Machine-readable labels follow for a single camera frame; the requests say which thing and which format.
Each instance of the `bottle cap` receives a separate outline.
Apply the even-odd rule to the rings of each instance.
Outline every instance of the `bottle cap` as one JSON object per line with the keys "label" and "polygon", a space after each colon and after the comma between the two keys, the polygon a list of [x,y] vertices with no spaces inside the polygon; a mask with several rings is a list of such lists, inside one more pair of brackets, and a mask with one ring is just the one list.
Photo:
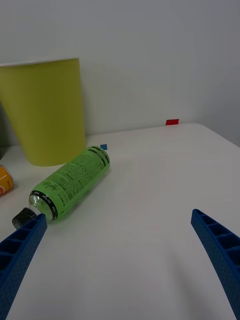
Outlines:
{"label": "bottle cap", "polygon": [[12,219],[12,224],[16,229],[19,229],[36,217],[37,215],[31,209],[23,208],[22,211]]}

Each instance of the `yellow bin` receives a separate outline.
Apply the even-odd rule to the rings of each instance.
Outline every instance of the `yellow bin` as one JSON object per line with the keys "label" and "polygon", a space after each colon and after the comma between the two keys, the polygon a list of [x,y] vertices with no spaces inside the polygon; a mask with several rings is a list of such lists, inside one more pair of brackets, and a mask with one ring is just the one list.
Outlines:
{"label": "yellow bin", "polygon": [[0,101],[32,164],[60,165],[85,149],[78,58],[0,65]]}

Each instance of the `orange can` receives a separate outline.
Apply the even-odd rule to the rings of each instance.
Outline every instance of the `orange can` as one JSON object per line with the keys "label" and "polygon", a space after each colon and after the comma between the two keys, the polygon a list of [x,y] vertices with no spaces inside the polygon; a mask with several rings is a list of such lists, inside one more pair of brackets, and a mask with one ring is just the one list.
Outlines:
{"label": "orange can", "polygon": [[0,195],[5,194],[14,187],[13,177],[9,171],[0,165]]}

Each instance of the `green plastic bottle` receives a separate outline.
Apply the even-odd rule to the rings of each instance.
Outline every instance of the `green plastic bottle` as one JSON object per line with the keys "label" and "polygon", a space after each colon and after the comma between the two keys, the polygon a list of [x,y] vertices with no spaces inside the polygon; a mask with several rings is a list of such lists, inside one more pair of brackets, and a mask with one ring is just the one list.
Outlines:
{"label": "green plastic bottle", "polygon": [[90,146],[63,165],[30,193],[28,208],[12,219],[19,229],[39,214],[47,221],[59,220],[90,190],[110,167],[108,154],[98,146]]}

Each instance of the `white table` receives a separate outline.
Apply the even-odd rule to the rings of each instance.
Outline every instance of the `white table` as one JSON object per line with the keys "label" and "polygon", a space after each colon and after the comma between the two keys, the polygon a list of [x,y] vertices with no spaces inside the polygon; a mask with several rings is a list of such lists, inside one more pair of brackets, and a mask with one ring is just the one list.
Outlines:
{"label": "white table", "polygon": [[[8,320],[233,320],[191,226],[198,208],[240,235],[240,148],[199,124],[88,138],[111,170],[66,219],[50,224]],[[31,189],[56,170],[21,147],[0,161],[16,188],[0,198],[0,241]]]}

